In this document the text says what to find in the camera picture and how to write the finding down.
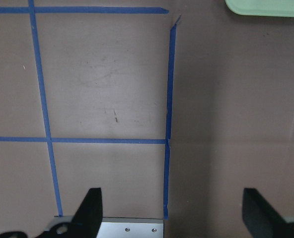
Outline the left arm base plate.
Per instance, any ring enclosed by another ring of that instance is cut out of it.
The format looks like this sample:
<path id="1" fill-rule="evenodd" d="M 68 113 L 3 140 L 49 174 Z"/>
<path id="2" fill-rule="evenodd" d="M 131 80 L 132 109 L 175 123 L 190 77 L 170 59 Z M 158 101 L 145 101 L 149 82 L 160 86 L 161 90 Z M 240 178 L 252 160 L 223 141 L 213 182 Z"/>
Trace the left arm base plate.
<path id="1" fill-rule="evenodd" d="M 97 238 L 163 238 L 162 219 L 103 218 Z"/>

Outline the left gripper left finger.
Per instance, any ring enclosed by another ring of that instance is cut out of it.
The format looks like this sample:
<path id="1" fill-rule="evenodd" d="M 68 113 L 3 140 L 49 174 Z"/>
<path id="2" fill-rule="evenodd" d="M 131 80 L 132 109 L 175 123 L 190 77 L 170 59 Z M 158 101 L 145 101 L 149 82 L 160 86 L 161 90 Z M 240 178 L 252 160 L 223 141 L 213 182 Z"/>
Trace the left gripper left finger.
<path id="1" fill-rule="evenodd" d="M 68 222 L 53 225 L 43 231 L 39 238 L 95 238 L 103 220 L 101 188 L 91 188 L 76 213 Z"/>

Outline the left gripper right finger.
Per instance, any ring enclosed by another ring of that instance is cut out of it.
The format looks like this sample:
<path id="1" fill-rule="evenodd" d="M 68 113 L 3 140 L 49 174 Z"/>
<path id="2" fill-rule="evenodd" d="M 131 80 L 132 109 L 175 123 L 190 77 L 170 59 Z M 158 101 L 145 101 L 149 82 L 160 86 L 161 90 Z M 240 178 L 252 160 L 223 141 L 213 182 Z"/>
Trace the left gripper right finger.
<path id="1" fill-rule="evenodd" d="M 294 238 L 294 220 L 285 220 L 255 188 L 245 188 L 242 220 L 254 238 Z"/>

